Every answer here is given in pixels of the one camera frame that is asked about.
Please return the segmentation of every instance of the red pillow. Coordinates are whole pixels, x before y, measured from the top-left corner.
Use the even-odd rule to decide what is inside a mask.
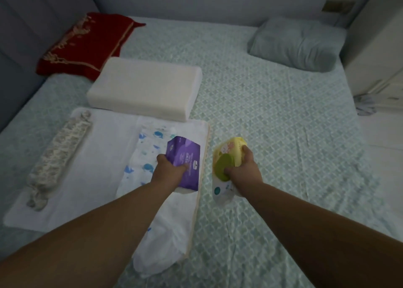
[[[140,26],[145,24],[119,14],[89,12],[39,60],[36,72],[96,80],[109,57],[118,57],[123,43]]]

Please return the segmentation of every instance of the gray pillow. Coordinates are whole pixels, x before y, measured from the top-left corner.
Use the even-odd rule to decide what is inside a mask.
[[[249,40],[252,56],[312,72],[335,68],[347,31],[319,21],[267,20]]]

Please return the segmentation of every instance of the electrical socket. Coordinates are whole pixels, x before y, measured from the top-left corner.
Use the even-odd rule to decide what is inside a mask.
[[[348,14],[353,9],[354,5],[354,0],[326,0],[322,11]]]

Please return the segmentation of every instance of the person's left hand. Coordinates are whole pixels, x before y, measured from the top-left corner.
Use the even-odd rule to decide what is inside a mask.
[[[154,170],[151,182],[174,191],[175,188],[178,187],[189,165],[183,164],[181,166],[174,166],[166,159],[164,154],[157,156],[157,162],[158,165]]]

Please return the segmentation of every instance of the patterned bolster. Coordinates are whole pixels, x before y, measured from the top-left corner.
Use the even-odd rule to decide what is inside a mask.
[[[46,206],[49,195],[57,188],[68,161],[92,125],[90,116],[90,111],[84,111],[79,117],[69,119],[35,164],[27,179],[32,188],[31,198],[27,202],[29,207],[40,211]]]

